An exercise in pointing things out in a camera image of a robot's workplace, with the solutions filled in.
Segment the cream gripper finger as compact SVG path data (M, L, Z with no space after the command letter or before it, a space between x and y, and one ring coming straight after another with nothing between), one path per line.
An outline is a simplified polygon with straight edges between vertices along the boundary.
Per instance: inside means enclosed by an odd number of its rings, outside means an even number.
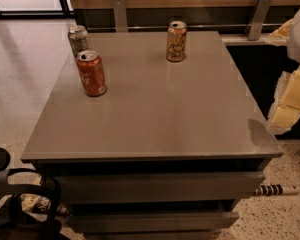
M274 46L286 46L290 26L292 24L292 19L285 22L278 29L273 31L266 39L265 42Z
M300 119L300 65L292 73L283 71L278 79L267 119L269 131L282 135Z

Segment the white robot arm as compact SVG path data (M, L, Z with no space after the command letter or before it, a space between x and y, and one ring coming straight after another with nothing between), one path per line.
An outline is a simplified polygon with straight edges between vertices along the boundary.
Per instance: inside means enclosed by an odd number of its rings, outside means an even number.
M292 73L282 72L268 112L268 129L274 135L282 135L300 119L300 9L291 20L270 34L267 43L286 45L288 58L299 63Z

